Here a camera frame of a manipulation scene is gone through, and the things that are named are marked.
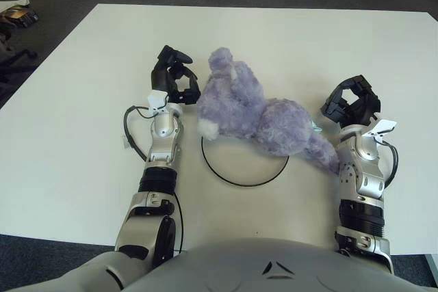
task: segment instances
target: plush toy leg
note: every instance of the plush toy leg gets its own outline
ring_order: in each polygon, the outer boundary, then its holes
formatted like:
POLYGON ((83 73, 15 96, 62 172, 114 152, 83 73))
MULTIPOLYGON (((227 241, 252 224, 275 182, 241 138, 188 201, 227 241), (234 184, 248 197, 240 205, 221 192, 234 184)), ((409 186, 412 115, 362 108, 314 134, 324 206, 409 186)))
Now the plush toy leg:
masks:
POLYGON ((334 173, 339 172, 339 158, 332 144, 317 133, 312 133, 304 150, 311 159, 321 163, 323 167, 334 173))

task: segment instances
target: white table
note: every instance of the white table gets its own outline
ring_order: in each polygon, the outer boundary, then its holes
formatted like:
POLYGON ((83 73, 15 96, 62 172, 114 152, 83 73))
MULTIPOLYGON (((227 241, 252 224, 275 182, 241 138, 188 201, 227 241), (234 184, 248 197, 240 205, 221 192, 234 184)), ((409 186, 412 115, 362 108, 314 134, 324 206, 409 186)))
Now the white table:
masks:
MULTIPOLYGON (((165 44, 194 59, 201 88, 209 54, 229 47, 267 97, 298 101, 332 139, 338 128, 319 108, 339 82, 364 75, 383 116, 398 121, 388 135, 400 153, 385 192, 391 253, 438 252, 438 24, 415 12, 96 6, 0 110, 0 233, 114 244, 144 165, 123 146, 122 116, 132 104, 146 104, 150 71, 165 44)), ((201 157, 196 107, 184 110, 177 193, 185 249, 250 236, 335 245, 336 177, 294 157, 268 185, 227 185, 201 157)), ((132 115, 132 133, 145 151, 149 125, 132 115)), ((232 168, 230 161, 243 157, 234 164, 244 169, 250 159, 260 170, 230 171, 234 178, 269 176, 280 164, 250 146, 224 157, 228 145, 209 148, 217 166, 232 168)), ((382 162, 388 174, 389 152, 382 162)))

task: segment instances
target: plush toy head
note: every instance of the plush toy head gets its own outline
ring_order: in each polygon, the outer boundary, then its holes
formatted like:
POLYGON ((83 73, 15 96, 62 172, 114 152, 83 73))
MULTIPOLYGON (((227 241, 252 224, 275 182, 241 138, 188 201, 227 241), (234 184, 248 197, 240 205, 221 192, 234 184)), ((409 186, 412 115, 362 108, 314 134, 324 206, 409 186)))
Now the plush toy head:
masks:
POLYGON ((312 127, 309 112, 294 101, 265 99, 263 88, 244 62, 220 48, 209 58, 211 76, 198 100, 198 129, 209 140, 219 135, 251 140, 278 156, 305 153, 338 172, 333 146, 312 127))

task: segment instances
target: stuffed bunny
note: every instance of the stuffed bunny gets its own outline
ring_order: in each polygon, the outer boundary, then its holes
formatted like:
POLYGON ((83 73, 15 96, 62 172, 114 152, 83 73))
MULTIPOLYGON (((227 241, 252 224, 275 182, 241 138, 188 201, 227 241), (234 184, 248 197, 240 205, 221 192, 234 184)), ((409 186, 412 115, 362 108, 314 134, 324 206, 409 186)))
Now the stuffed bunny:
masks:
POLYGON ((337 173, 333 145, 317 134, 302 106, 287 99, 265 99, 263 88, 244 62, 227 48, 209 58, 211 76, 198 100, 198 130, 209 140, 219 135, 250 140, 272 155, 303 152, 337 173))

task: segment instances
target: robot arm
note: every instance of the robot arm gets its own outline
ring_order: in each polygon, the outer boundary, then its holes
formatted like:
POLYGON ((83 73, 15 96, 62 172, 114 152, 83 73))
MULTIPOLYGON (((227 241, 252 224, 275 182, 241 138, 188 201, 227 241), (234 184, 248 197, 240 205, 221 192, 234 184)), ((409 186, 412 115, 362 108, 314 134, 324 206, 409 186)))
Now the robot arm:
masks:
MULTIPOLYGON (((148 96, 154 120, 147 158, 127 133, 128 142, 146 165, 114 252, 101 254, 58 279, 14 291, 120 291, 173 257, 176 225, 172 214, 183 132, 180 121, 183 111, 177 103, 195 104, 201 95, 196 76, 183 65, 189 63, 190 57, 169 46, 158 56, 152 71, 153 90, 148 96), (183 75, 189 78, 190 88, 180 92, 175 80, 183 75)), ((125 121, 135 108, 127 110, 125 121)))
POLYGON ((153 90, 148 96, 154 117, 152 146, 116 242, 116 251, 141 260, 144 274, 174 253, 176 227, 171 215, 183 132, 183 111, 177 103, 194 104, 201 95, 196 76, 183 65, 189 63, 190 57, 165 46, 152 71, 153 90), (190 89, 180 92, 175 80, 183 75, 189 78, 190 89))
POLYGON ((360 75, 340 83, 321 111, 342 128, 337 145, 341 226, 337 227, 335 238, 339 251, 381 263, 393 273, 389 241, 383 238, 383 192, 395 172, 385 182, 378 168, 378 146, 386 145, 382 138, 397 123, 382 119, 377 113, 380 108, 377 95, 360 75), (359 99, 349 105, 342 98, 345 89, 351 89, 359 99))

